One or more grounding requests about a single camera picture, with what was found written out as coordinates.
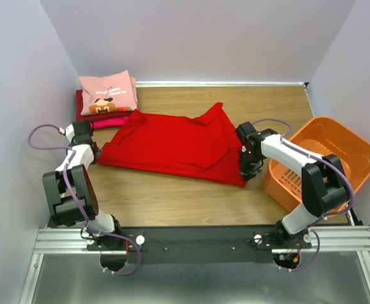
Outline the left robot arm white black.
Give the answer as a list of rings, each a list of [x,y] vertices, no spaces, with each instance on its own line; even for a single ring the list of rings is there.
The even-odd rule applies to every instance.
[[[125,241],[103,233],[120,233],[120,224],[113,215],[100,210],[87,172],[101,154],[93,141],[93,124],[80,120],[57,131],[68,139],[68,146],[58,147],[65,152],[65,159],[54,171],[42,176],[51,224],[78,227],[89,244],[118,249]]]

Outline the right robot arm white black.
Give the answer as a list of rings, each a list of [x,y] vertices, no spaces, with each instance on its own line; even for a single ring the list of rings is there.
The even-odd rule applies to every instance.
[[[259,131],[250,122],[240,124],[235,134],[241,143],[239,170],[244,181],[256,177],[267,158],[286,166],[301,181],[301,203],[263,235],[260,243],[268,241],[271,246],[288,246],[333,209],[349,205],[354,198],[353,187],[336,155],[311,152],[275,130]]]

